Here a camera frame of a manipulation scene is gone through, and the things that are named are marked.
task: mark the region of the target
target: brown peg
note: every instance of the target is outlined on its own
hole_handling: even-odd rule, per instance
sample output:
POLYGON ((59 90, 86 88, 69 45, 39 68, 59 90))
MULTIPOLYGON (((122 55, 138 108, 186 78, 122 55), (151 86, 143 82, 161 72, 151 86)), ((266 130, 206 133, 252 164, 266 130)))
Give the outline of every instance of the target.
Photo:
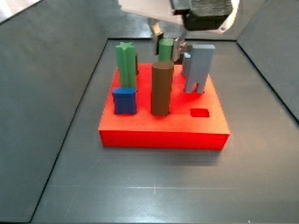
POLYGON ((171 92, 174 83, 174 63, 158 61, 153 64, 153 99, 154 116, 170 115, 171 92))

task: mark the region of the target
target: red block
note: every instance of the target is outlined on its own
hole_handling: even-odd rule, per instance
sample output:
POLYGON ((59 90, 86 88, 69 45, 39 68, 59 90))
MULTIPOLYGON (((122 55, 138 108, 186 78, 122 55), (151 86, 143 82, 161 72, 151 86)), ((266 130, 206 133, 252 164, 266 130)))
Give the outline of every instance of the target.
MULTIPOLYGON (((113 88, 119 87, 117 71, 113 88)), ((208 79, 205 94, 183 92, 182 66, 174 68, 171 114, 151 114, 153 65, 139 64, 137 115, 115 115, 111 90, 99 124, 102 143, 107 147, 222 150, 230 127, 220 97, 208 79)))

